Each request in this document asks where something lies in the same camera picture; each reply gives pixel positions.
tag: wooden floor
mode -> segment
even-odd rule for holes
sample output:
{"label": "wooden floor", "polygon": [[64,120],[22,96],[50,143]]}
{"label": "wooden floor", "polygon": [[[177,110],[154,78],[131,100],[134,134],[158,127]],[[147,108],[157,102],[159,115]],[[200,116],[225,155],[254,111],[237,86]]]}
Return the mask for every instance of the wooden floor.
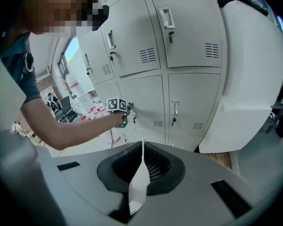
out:
{"label": "wooden floor", "polygon": [[231,160],[229,153],[211,153],[211,154],[204,154],[202,155],[208,156],[209,158],[219,162],[220,164],[228,167],[232,170]]}

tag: sleeve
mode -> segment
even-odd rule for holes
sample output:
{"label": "sleeve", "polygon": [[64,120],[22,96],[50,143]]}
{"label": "sleeve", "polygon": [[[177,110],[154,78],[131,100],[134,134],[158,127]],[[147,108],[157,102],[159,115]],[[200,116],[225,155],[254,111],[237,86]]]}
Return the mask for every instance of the sleeve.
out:
{"label": "sleeve", "polygon": [[24,74],[24,77],[21,80],[19,86],[26,95],[26,100],[24,101],[24,104],[31,100],[42,98],[37,88],[37,79],[35,71]]}

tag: black slot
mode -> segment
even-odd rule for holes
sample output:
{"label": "black slot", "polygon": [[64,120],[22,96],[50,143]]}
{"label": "black slot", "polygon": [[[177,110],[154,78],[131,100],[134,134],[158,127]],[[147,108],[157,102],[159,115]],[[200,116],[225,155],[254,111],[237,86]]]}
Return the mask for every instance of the black slot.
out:
{"label": "black slot", "polygon": [[80,164],[75,161],[75,162],[59,165],[57,166],[57,168],[59,169],[59,171],[65,171],[71,168],[75,168],[77,166],[80,166]]}
{"label": "black slot", "polygon": [[211,185],[236,218],[251,210],[251,207],[224,180]]}

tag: black chair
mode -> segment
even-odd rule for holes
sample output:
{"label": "black chair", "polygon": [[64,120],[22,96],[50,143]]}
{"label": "black chair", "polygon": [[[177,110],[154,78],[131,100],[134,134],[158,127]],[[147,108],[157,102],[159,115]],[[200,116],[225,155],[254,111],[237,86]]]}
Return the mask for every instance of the black chair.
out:
{"label": "black chair", "polygon": [[73,122],[73,120],[78,116],[78,114],[72,110],[69,96],[62,99],[61,105],[63,113],[65,115],[65,120],[63,120],[62,122]]}

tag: ceiling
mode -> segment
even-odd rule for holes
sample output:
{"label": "ceiling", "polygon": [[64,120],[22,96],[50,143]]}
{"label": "ceiling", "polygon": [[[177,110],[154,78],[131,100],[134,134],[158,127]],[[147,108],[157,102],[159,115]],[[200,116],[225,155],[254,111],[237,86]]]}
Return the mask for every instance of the ceiling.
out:
{"label": "ceiling", "polygon": [[47,74],[47,66],[51,68],[53,54],[58,42],[58,37],[48,34],[35,35],[29,37],[31,53],[34,57],[34,67],[36,76]]}

